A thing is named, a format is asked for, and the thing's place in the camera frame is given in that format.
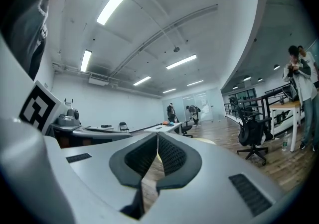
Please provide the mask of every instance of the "white ceiling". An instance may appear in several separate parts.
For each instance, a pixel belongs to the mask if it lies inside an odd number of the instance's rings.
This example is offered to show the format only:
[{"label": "white ceiling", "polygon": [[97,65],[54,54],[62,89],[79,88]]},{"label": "white ceiling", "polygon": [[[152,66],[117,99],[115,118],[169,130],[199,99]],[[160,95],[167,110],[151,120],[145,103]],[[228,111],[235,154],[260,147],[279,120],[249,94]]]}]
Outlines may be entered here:
[{"label": "white ceiling", "polygon": [[312,24],[299,0],[267,0],[256,39],[249,53],[222,93],[232,91],[234,85],[245,88],[245,75],[267,80],[274,73],[274,65],[284,66],[289,61],[291,45],[309,47],[317,38]]},{"label": "white ceiling", "polygon": [[[79,69],[89,49],[87,71],[121,80],[119,87],[128,89],[151,76],[138,89],[155,95],[172,88],[183,90],[198,80],[219,83],[221,75],[231,70],[227,64],[233,58],[227,42],[234,30],[241,30],[238,7],[244,15],[256,6],[245,5],[251,0],[124,0],[102,26],[96,19],[108,1],[50,1],[47,48],[52,61],[62,68]],[[162,28],[171,25],[167,29],[170,41],[148,14]],[[174,45],[180,48],[178,53],[173,52]],[[165,68],[193,54],[196,60]]]}]

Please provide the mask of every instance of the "floor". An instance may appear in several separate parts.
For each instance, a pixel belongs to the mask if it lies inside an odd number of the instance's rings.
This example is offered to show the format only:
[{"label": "floor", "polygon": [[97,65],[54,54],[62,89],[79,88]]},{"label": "floor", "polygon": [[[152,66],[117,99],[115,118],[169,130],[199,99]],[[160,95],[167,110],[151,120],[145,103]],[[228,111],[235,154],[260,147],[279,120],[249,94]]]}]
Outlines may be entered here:
[{"label": "floor", "polygon": [[[263,147],[269,148],[269,153],[266,154],[266,166],[262,166],[262,161],[255,155],[248,159],[253,165],[276,181],[286,192],[305,180],[315,161],[316,154],[312,152],[311,147],[307,147],[303,151],[297,149],[301,142],[302,132],[303,125],[298,128],[296,149],[294,152],[289,151],[290,142],[288,142],[288,149],[282,151],[283,141],[281,138],[283,135],[280,135],[280,139],[268,141],[263,144]],[[192,134],[194,137],[209,139],[234,153],[237,153],[239,149],[247,148],[247,146],[242,146],[238,142],[238,133],[239,125],[228,118],[220,122],[201,122],[201,127],[193,127],[188,132],[188,134]],[[247,153],[240,153],[239,156],[245,158]],[[163,177],[164,171],[162,163],[155,158],[152,166],[142,180],[143,200],[146,212],[158,197],[156,182]]]}]

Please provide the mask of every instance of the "water bottle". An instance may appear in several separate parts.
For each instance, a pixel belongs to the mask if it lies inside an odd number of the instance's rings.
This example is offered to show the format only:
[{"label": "water bottle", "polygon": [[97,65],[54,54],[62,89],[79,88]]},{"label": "water bottle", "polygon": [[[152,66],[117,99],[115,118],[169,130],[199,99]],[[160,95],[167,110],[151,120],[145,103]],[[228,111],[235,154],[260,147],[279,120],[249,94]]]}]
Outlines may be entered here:
[{"label": "water bottle", "polygon": [[282,147],[283,151],[287,150],[287,144],[288,144],[288,132],[286,131],[284,136],[284,141],[283,141],[283,147]]}]

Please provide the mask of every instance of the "black office chair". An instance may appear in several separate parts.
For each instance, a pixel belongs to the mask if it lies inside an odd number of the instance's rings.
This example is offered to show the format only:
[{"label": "black office chair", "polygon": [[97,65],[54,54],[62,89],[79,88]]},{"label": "black office chair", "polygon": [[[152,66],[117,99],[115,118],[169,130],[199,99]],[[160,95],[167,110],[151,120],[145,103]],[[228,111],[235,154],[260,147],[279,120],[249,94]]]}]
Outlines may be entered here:
[{"label": "black office chair", "polygon": [[[174,122],[174,120],[175,120],[175,115],[172,114],[171,117],[168,117],[168,120],[169,120],[169,122]],[[185,121],[186,126],[182,126],[182,127],[181,127],[181,132],[183,133],[183,136],[189,136],[189,137],[193,138],[193,135],[192,135],[192,134],[187,134],[187,131],[191,130],[191,128],[193,127],[193,126],[188,126],[188,125],[187,125],[188,122],[189,122],[189,121]],[[175,132],[176,134],[179,134],[179,128],[174,129],[174,132]]]},{"label": "black office chair", "polygon": [[128,131],[128,132],[130,132],[130,129],[128,128],[128,126],[126,125],[125,122],[120,122],[120,131]]},{"label": "black office chair", "polygon": [[238,106],[238,101],[235,97],[231,97],[230,102],[232,102],[237,109],[240,119],[243,122],[240,125],[240,133],[238,135],[239,142],[241,145],[246,146],[250,145],[249,149],[245,150],[238,150],[237,154],[239,152],[248,152],[248,155],[245,159],[248,159],[251,155],[256,154],[258,157],[260,157],[263,160],[262,165],[266,165],[267,159],[260,153],[260,151],[265,151],[266,154],[268,153],[268,147],[260,147],[257,148],[256,145],[261,144],[261,139],[263,137],[263,133],[266,134],[266,139],[273,138],[273,136],[267,131],[266,122],[269,122],[272,118],[266,118],[263,120],[256,120],[256,116],[259,115],[258,113],[252,114],[248,116],[250,120],[246,120],[244,117],[241,109]]}]

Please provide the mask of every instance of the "black hair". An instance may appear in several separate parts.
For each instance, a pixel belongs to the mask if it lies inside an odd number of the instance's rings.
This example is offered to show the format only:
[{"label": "black hair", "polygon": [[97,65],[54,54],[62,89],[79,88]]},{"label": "black hair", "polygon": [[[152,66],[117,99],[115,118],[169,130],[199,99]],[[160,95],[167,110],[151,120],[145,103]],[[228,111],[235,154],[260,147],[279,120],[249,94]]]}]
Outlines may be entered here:
[{"label": "black hair", "polygon": [[293,55],[295,57],[299,57],[299,50],[296,46],[292,45],[289,47],[288,52],[290,55]]}]

